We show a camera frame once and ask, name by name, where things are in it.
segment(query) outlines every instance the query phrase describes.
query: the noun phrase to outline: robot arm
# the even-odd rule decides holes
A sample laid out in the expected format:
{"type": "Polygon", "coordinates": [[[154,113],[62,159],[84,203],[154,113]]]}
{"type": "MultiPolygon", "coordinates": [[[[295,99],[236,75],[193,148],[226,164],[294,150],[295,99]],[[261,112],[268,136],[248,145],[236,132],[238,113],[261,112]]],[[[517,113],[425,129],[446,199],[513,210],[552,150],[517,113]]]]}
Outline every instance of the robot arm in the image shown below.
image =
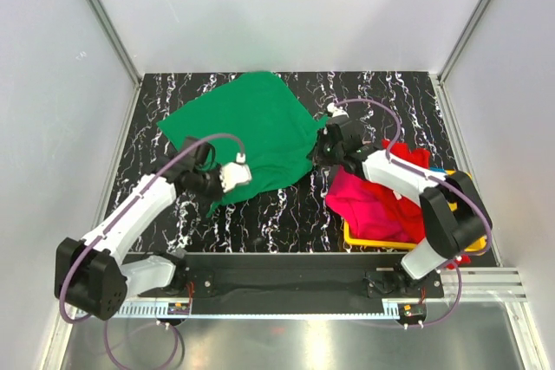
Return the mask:
{"type": "Polygon", "coordinates": [[[395,155],[388,158],[385,150],[363,144],[360,122],[351,120],[344,110],[334,105],[328,106],[328,112],[331,117],[318,132],[311,153],[315,165],[341,165],[346,172],[384,185],[422,209],[426,238],[401,261],[401,269],[409,281],[423,279],[483,237],[483,223],[473,210],[430,179],[435,177],[455,186],[484,213],[491,226],[491,219],[468,175],[464,172],[446,175],[410,164],[395,155]],[[455,211],[449,205],[452,203],[457,204],[455,211]]]}
{"type": "MultiPolygon", "coordinates": [[[[188,138],[184,147],[195,141],[188,138]]],[[[219,200],[237,185],[248,184],[251,172],[244,155],[236,162],[203,171],[209,144],[186,156],[170,171],[157,178],[146,191],[154,174],[145,175],[126,200],[82,240],[66,238],[56,251],[55,296],[60,297],[62,283],[75,259],[87,246],[101,237],[75,273],[66,302],[102,320],[113,316],[128,298],[154,288],[179,291],[185,287],[183,260],[169,254],[150,256],[139,262],[123,264],[126,254],[140,234],[154,219],[173,204],[185,190],[219,200]],[[109,224],[120,217],[108,234],[109,224]]]]}

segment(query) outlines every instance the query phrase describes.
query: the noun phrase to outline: marble table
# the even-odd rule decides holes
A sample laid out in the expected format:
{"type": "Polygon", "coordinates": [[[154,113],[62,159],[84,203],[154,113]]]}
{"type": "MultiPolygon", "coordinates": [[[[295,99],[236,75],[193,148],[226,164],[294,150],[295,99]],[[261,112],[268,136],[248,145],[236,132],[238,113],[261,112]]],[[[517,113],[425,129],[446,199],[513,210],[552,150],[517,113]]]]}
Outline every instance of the marble table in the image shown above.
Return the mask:
{"type": "MultiPolygon", "coordinates": [[[[454,169],[455,161],[428,73],[339,72],[278,73],[315,117],[333,100],[368,97],[392,108],[402,120],[401,140],[425,147],[433,166],[454,169]]],[[[156,123],[188,101],[236,78],[238,74],[147,74],[119,164],[108,212],[128,195],[153,161],[168,150],[156,123]]],[[[366,123],[366,140],[392,138],[395,123],[380,108],[347,106],[366,123]]],[[[337,252],[360,250],[342,239],[342,221],[324,203],[330,170],[315,169],[296,184],[220,207],[185,194],[161,213],[133,251],[190,252],[337,252]]]]}

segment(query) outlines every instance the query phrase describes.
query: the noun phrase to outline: green cloth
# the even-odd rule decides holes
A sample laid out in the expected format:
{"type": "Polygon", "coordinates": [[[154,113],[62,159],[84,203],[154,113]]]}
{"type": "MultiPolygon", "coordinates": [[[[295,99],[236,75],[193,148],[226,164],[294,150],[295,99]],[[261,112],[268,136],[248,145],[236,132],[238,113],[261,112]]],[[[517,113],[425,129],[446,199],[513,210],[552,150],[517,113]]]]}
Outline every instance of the green cloth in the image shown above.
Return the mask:
{"type": "MultiPolygon", "coordinates": [[[[272,73],[241,75],[224,86],[170,114],[158,123],[160,130],[180,149],[186,136],[204,138],[213,133],[232,133],[245,143],[246,163],[252,181],[238,186],[217,204],[245,201],[264,191],[292,185],[312,168],[306,156],[316,143],[325,119],[315,121],[272,73]]],[[[233,140],[212,142],[216,161],[234,161],[238,145],[233,140]]]]}

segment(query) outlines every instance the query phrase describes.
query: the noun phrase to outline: metal floor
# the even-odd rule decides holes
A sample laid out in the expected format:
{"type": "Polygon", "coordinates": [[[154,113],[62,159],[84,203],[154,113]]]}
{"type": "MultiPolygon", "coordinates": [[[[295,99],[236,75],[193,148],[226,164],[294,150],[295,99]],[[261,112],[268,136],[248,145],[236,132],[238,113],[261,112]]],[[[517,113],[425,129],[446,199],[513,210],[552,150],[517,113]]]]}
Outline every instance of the metal floor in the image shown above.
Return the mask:
{"type": "MultiPolygon", "coordinates": [[[[430,304],[430,318],[445,305],[430,304]]],[[[146,320],[110,322],[112,345],[146,320]]],[[[264,369],[523,369],[502,304],[462,303],[440,325],[404,331],[372,328],[364,321],[241,321],[190,319],[179,326],[186,346],[169,368],[194,370],[264,369]]],[[[103,322],[75,326],[62,369],[115,368],[104,353],[103,322]]],[[[125,366],[152,369],[173,348],[160,327],[134,334],[114,351],[125,366]]]]}

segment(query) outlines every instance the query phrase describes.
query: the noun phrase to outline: yellow tray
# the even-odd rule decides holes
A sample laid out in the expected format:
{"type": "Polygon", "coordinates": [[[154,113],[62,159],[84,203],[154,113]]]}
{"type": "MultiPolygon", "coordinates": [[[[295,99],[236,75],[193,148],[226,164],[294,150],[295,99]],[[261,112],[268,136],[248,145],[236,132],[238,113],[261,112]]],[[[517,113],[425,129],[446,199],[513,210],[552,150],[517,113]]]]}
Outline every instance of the yellow tray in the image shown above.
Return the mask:
{"type": "MultiPolygon", "coordinates": [[[[457,204],[450,204],[451,210],[457,209],[457,204]]],[[[350,235],[349,223],[343,221],[343,238],[345,242],[354,246],[382,247],[384,249],[412,250],[416,247],[415,243],[386,242],[382,240],[364,240],[350,235]]],[[[486,247],[486,238],[482,237],[467,247],[467,251],[478,251],[486,247]]]]}

